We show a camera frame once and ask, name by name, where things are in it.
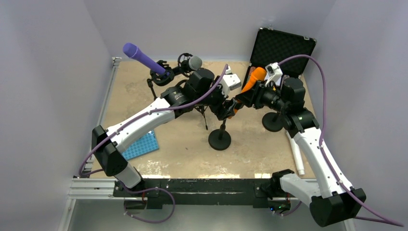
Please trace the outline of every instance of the case lid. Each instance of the case lid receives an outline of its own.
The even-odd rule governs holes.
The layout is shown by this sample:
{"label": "case lid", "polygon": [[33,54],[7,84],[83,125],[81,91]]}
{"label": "case lid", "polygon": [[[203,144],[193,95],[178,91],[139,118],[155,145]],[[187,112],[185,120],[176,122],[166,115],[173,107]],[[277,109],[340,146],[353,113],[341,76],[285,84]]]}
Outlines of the case lid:
{"label": "case lid", "polygon": [[[314,38],[262,27],[258,30],[252,50],[251,66],[265,67],[296,54],[311,55],[315,46]],[[303,73],[307,62],[307,58],[298,58],[282,64],[280,68],[285,75],[297,77]]]}

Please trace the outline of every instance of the table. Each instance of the table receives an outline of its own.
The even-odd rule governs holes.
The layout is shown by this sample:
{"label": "table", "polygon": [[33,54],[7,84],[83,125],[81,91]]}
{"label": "table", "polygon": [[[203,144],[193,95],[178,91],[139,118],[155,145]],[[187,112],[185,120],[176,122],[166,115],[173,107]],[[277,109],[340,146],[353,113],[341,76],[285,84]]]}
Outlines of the table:
{"label": "table", "polygon": [[[177,62],[168,62],[174,67]],[[232,68],[241,81],[244,80],[248,62],[203,62],[204,68],[220,75],[225,63]],[[122,61],[113,85],[105,121],[102,126],[115,125],[152,103],[153,96],[147,86],[149,69],[139,62]],[[154,86],[157,95],[174,86],[184,76],[177,76],[167,86]],[[236,89],[229,95],[241,91]],[[308,92],[305,107],[313,112]],[[273,133],[262,126],[262,116],[270,112],[268,108],[255,110],[244,107],[226,126],[231,135],[231,146],[224,151],[216,151],[208,144],[208,135],[219,128],[221,121],[208,110],[206,114],[208,130],[204,118],[197,111],[186,113],[176,120],[154,129],[159,150],[137,157],[129,162],[145,178],[270,178],[276,171],[291,169],[296,172],[292,151],[285,130]],[[305,175],[314,174],[302,154]],[[97,161],[92,170],[101,168]],[[106,178],[104,172],[93,174],[92,178]]]}

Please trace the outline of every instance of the purple microphone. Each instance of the purple microphone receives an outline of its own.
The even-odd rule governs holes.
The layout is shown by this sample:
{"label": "purple microphone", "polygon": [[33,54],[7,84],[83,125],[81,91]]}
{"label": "purple microphone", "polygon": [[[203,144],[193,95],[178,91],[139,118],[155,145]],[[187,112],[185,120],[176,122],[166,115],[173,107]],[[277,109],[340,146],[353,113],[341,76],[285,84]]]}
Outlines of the purple microphone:
{"label": "purple microphone", "polygon": [[127,55],[129,58],[139,61],[141,64],[145,65],[159,75],[163,75],[166,72],[162,66],[145,55],[135,44],[130,42],[126,43],[123,46],[123,53],[125,53],[125,55]]}

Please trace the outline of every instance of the white tube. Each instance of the white tube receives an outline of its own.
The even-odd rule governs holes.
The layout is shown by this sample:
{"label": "white tube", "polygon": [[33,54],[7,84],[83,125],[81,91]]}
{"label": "white tube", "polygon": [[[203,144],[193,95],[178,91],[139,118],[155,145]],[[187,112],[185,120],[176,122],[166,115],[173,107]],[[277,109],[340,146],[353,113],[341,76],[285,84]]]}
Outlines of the white tube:
{"label": "white tube", "polygon": [[303,160],[302,160],[302,155],[300,154],[300,148],[297,145],[297,143],[294,141],[294,139],[291,138],[288,131],[286,131],[286,135],[288,136],[289,142],[291,143],[291,148],[292,148],[294,163],[296,165],[297,174],[304,175],[305,167],[303,166]]}

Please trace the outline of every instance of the blue grid mat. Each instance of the blue grid mat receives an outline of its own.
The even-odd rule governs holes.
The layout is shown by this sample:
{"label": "blue grid mat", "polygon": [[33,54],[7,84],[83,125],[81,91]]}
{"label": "blue grid mat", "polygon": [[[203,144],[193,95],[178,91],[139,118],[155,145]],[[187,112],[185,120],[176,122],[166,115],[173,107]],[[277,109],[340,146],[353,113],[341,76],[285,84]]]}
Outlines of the blue grid mat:
{"label": "blue grid mat", "polygon": [[156,135],[154,134],[154,131],[149,131],[123,152],[122,156],[126,160],[130,160],[158,149],[159,144],[157,143]]}

